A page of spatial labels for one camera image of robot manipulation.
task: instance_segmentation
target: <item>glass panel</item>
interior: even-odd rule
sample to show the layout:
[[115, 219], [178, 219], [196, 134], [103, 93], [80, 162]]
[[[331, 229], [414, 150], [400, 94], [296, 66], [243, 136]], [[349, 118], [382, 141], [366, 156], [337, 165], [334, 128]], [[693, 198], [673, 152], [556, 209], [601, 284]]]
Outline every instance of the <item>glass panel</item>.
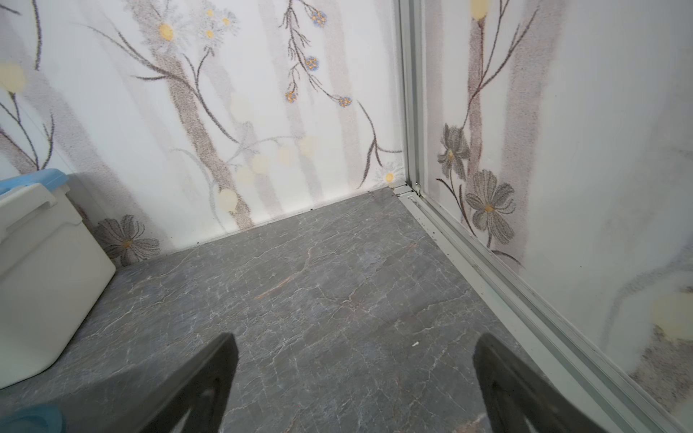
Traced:
[[423, 192], [693, 428], [693, 3], [422, 3]]

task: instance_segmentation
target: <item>light blue lid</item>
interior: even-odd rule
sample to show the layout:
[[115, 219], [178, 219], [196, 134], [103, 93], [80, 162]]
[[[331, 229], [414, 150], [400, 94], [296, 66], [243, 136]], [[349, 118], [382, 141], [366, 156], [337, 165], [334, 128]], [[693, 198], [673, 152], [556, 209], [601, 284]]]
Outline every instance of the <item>light blue lid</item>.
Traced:
[[57, 168], [46, 168], [38, 170], [28, 175], [11, 177], [0, 181], [0, 194], [8, 192], [18, 186], [28, 186], [32, 184], [42, 184], [48, 191], [53, 191], [58, 186], [67, 182], [67, 175]]
[[38, 405], [0, 418], [0, 433], [65, 433], [65, 417], [56, 406]]

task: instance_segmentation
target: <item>yellow flower center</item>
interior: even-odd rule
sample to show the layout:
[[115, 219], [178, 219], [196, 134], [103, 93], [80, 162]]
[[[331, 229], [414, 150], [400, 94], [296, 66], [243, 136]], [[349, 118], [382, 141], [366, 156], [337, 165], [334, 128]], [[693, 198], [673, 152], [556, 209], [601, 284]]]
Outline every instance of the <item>yellow flower center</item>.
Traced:
[[171, 41], [173, 39], [173, 27], [169, 24], [162, 24], [159, 26], [159, 34], [167, 41]]

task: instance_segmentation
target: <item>sliding door frame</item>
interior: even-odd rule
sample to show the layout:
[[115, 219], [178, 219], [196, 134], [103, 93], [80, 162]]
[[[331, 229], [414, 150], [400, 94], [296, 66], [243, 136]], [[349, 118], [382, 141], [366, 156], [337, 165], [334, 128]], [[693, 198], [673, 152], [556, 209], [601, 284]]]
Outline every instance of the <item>sliding door frame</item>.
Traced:
[[477, 264], [475, 269], [483, 264], [484, 269], [490, 270], [487, 274], [491, 275], [484, 279], [623, 432], [686, 433], [676, 418], [421, 190], [425, 170], [422, 20], [425, 2], [394, 1], [400, 24], [407, 185], [416, 193], [412, 201], [473, 267]]

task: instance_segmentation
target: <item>gray marble floor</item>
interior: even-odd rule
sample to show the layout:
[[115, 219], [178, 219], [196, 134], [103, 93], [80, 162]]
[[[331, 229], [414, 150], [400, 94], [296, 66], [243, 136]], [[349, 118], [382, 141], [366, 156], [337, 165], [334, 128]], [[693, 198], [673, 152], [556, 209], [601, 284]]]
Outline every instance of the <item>gray marble floor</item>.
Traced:
[[490, 431], [476, 340], [522, 353], [383, 189], [119, 270], [0, 415], [52, 402], [97, 432], [221, 332], [240, 350], [225, 432]]

